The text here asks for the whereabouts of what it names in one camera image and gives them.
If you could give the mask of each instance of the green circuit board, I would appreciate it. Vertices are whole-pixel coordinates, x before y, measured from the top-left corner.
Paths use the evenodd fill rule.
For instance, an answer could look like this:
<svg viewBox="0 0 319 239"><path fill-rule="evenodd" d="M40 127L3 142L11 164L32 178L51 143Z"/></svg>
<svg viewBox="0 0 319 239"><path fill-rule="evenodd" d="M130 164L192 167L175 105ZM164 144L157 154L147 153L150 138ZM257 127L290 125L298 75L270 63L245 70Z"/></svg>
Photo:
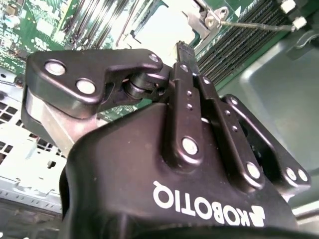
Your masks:
<svg viewBox="0 0 319 239"><path fill-rule="evenodd" d="M100 21L99 28L95 25L97 21L88 19L80 33L76 30L81 27L80 22L84 19L80 16L83 14L81 9L85 8L83 4L86 2L95 4L99 11L108 7L108 11ZM152 0L145 0L143 6L146 7L151 2ZM113 1L110 5L107 5L107 0L0 0L0 67L18 75L24 73L26 58L35 51L111 48L119 33L109 31L109 34L103 38L102 32L109 30L106 27L107 22L113 21L111 26L123 26L133 3L134 0ZM239 15L249 8L253 0L208 0L207 3L213 9L227 6L228 19L237 20ZM120 6L122 12L114 18L114 11L119 4L122 4ZM147 14L147 12L141 9L135 16L136 19L139 14ZM8 27L6 21L9 16L15 20L18 19L17 26ZM94 34L91 34L91 38L85 38L83 32L89 36L90 32ZM72 35L76 34L82 34L82 38L80 37L77 41L77 47L74 46L74 42L71 42ZM149 103L150 101L142 101L136 106L117 107L103 114L107 120L115 120Z"/></svg>

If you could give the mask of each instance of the screw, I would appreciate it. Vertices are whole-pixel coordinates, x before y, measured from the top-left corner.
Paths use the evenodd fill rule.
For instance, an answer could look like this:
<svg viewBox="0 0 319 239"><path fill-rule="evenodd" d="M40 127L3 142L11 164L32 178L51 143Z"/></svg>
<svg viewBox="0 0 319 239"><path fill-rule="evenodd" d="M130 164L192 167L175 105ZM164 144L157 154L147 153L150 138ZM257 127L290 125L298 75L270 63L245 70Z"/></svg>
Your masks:
<svg viewBox="0 0 319 239"><path fill-rule="evenodd" d="M252 162L248 162L246 164L246 167L253 178L258 179L260 177L260 171L255 164L253 164Z"/></svg>
<svg viewBox="0 0 319 239"><path fill-rule="evenodd" d="M152 61L155 61L155 62L158 62L158 61L159 61L158 56L156 56L154 53L150 54L150 55L149 55L149 58L150 58Z"/></svg>
<svg viewBox="0 0 319 239"><path fill-rule="evenodd" d="M231 98L231 103L233 103L234 105L238 104L238 102L237 102L237 100L235 98Z"/></svg>
<svg viewBox="0 0 319 239"><path fill-rule="evenodd" d="M201 118L201 121L206 122L206 123L210 123L210 122L208 121L208 119L206 119L206 118Z"/></svg>
<svg viewBox="0 0 319 239"><path fill-rule="evenodd" d="M186 108L188 108L190 111L193 110L193 106L192 106L191 104L187 104L187 107L186 107Z"/></svg>
<svg viewBox="0 0 319 239"><path fill-rule="evenodd" d="M49 73L55 76L61 76L65 73L65 67L59 62L54 62L54 61L47 62L44 65L44 68Z"/></svg>
<svg viewBox="0 0 319 239"><path fill-rule="evenodd" d="M287 168L286 173L291 180L293 181L297 180L297 176L295 175L295 172L291 168Z"/></svg>
<svg viewBox="0 0 319 239"><path fill-rule="evenodd" d="M198 152L198 147L195 143L194 140L190 139L190 138L183 138L181 141L183 148L185 149L185 151L190 154L190 155L195 155Z"/></svg>
<svg viewBox="0 0 319 239"><path fill-rule="evenodd" d="M237 132L238 131L238 128L236 127L236 126L232 126L232 129L233 129L233 131L235 131L235 132Z"/></svg>
<svg viewBox="0 0 319 239"><path fill-rule="evenodd" d="M208 27L212 27L214 24L215 18L212 16L208 16L205 20L205 23L207 24Z"/></svg>
<svg viewBox="0 0 319 239"><path fill-rule="evenodd" d="M92 82L88 80L79 80L76 83L76 87L81 91L82 93L85 93L87 95L92 94L95 92L95 86Z"/></svg>
<svg viewBox="0 0 319 239"><path fill-rule="evenodd" d="M210 84L210 80L206 76L204 76L204 82L205 84Z"/></svg>
<svg viewBox="0 0 319 239"><path fill-rule="evenodd" d="M308 177L307 177L307 175L305 174L304 171L302 171L301 169L299 169L299 170L298 170L298 174L299 174L300 178L301 178L303 181L305 181L305 182L308 181Z"/></svg>
<svg viewBox="0 0 319 239"><path fill-rule="evenodd" d="M183 71L188 72L188 68L187 68L187 66L185 66L184 64L181 65L180 67L183 69Z"/></svg>

